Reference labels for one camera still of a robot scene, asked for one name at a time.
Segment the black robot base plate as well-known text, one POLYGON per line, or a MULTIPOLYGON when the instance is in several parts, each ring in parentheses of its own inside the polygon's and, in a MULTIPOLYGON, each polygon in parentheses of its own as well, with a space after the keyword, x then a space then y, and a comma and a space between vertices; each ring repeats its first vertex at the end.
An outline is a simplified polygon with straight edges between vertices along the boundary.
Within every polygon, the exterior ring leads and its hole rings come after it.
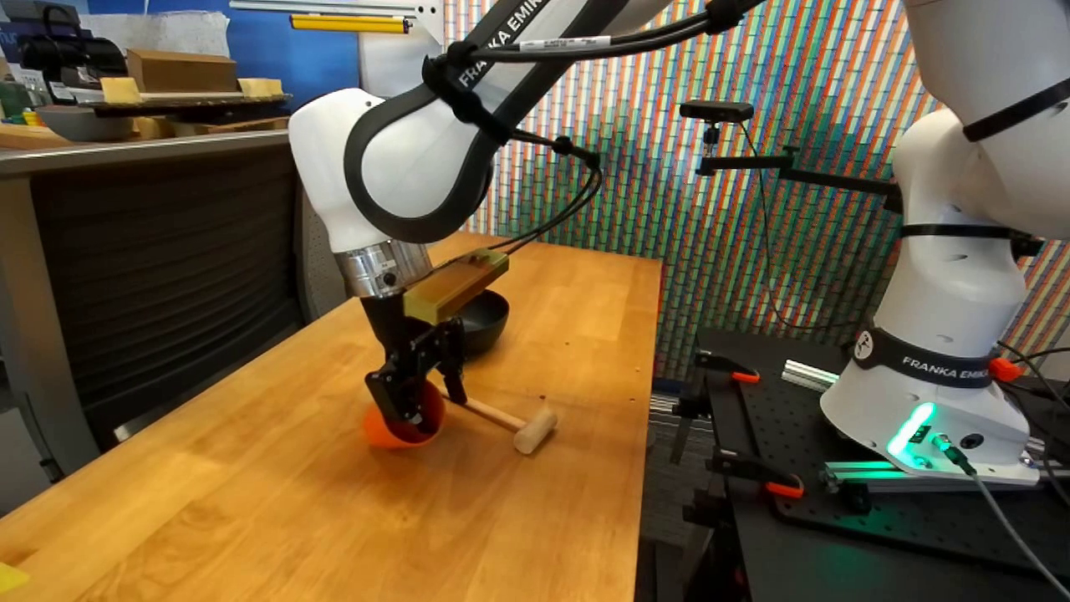
POLYGON ((806 494, 783 503, 758 483, 723 475, 715 508, 727 514, 735 551, 720 550, 747 574, 752 602, 1059 602, 1030 564, 982 494, 902 494, 824 483, 826 457, 859 457, 824 418, 814 391, 787 385, 781 367, 800 359, 839 367, 844 350, 735 332, 704 332, 691 379, 711 408, 720 448, 756 455, 803 477, 806 494), (715 350, 763 374, 763 385, 734 385, 695 366, 715 350))

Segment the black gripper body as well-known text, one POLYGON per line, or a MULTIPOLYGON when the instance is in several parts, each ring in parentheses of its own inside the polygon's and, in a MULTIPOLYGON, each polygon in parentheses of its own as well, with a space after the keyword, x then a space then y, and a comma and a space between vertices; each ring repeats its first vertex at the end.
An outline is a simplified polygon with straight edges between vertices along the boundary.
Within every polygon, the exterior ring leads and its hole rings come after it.
POLYGON ((429 371, 440 367, 443 350, 464 354, 460 323, 429 323, 407 319, 401 299, 369 299, 364 314, 373 320, 374 337, 386 349, 386 366, 406 366, 429 379, 429 371))

